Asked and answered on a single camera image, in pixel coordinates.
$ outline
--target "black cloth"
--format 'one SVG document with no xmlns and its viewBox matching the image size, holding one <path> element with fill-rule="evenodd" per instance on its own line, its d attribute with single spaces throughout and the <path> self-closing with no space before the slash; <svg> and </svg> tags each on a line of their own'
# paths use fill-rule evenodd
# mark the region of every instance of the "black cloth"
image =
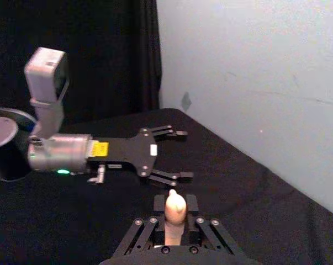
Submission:
<svg viewBox="0 0 333 265">
<path fill-rule="evenodd" d="M 68 54 L 66 123 L 158 109 L 155 0 L 0 1 L 0 107 L 34 114 L 24 66 L 39 46 Z"/>
<path fill-rule="evenodd" d="M 141 127 L 173 125 L 186 142 L 158 145 L 155 168 L 193 171 L 200 213 L 219 218 L 246 254 L 264 264 L 333 264 L 333 214 L 179 110 L 163 109 L 71 125 L 70 133 L 131 137 Z M 128 171 L 86 176 L 31 173 L 0 183 L 0 263 L 98 264 L 109 258 L 136 217 L 152 214 L 165 190 Z"/>
</svg>

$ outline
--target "yellow label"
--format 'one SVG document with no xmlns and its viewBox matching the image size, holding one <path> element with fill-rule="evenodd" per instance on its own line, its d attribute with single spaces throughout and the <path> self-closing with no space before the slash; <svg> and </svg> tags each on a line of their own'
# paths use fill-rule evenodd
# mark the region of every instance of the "yellow label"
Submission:
<svg viewBox="0 0 333 265">
<path fill-rule="evenodd" d="M 93 156 L 107 156 L 109 151 L 108 142 L 94 142 Z"/>
</svg>

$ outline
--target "screw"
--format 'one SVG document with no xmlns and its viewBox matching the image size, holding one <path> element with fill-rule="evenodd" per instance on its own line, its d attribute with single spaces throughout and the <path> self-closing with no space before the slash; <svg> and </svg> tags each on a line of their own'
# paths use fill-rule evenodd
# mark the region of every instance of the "screw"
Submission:
<svg viewBox="0 0 333 265">
<path fill-rule="evenodd" d="M 219 225 L 219 221 L 218 220 L 212 220 L 212 225 Z"/>
<path fill-rule="evenodd" d="M 152 217 L 149 219 L 149 222 L 155 223 L 157 221 L 157 219 L 155 217 Z"/>
<path fill-rule="evenodd" d="M 162 247 L 161 248 L 161 253 L 163 253 L 163 254 L 168 254 L 170 252 L 170 248 L 169 247 Z"/>
<path fill-rule="evenodd" d="M 137 220 L 134 221 L 134 223 L 135 223 L 136 225 L 141 225 L 141 224 L 142 224 L 142 220 L 137 219 Z"/>
<path fill-rule="evenodd" d="M 197 219 L 196 219 L 196 221 L 197 221 L 198 223 L 200 223 L 200 224 L 201 224 L 201 223 L 203 223 L 203 222 L 204 222 L 204 219 L 203 219 L 202 217 L 199 217 L 199 218 L 197 218 Z"/>
<path fill-rule="evenodd" d="M 198 248 L 196 248 L 196 247 L 190 247 L 190 248 L 189 248 L 189 251 L 190 251 L 190 253 L 192 253 L 192 254 L 197 254 L 197 253 L 198 253 Z"/>
</svg>

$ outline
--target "white wall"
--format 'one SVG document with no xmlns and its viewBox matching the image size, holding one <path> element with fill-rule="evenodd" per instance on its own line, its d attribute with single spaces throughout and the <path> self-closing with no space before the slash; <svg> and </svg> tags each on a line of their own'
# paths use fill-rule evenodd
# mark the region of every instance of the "white wall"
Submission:
<svg viewBox="0 0 333 265">
<path fill-rule="evenodd" d="M 158 0 L 162 105 L 333 212 L 333 0 Z"/>
</svg>

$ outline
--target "black curtain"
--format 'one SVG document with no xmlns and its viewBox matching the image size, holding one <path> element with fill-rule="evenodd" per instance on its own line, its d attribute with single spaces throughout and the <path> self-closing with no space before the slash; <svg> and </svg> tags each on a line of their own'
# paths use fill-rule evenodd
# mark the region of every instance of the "black curtain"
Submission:
<svg viewBox="0 0 333 265">
<path fill-rule="evenodd" d="M 158 108 L 155 0 L 0 0 L 1 107 L 34 114 L 23 69 L 39 46 L 68 53 L 66 123 Z"/>
</svg>

